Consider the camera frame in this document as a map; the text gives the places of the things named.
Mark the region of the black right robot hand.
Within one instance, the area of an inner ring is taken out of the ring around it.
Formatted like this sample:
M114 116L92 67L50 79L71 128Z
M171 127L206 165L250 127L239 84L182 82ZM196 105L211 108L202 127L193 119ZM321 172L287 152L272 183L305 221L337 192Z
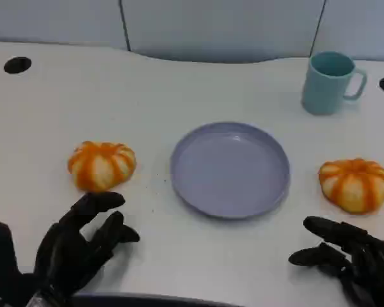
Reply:
M355 306L384 306L384 240L323 217L308 216L303 225L323 241L293 253L289 262L337 278Z

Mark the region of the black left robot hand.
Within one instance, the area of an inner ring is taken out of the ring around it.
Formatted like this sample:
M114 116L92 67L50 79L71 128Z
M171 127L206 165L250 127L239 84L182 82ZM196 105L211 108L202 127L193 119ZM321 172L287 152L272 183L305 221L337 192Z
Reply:
M87 193L45 234L39 245L34 275L39 291L57 306L66 306L72 295L85 287L123 243L140 240L138 233L124 224L124 215L113 212L90 240L80 230L100 213L125 203L116 192Z

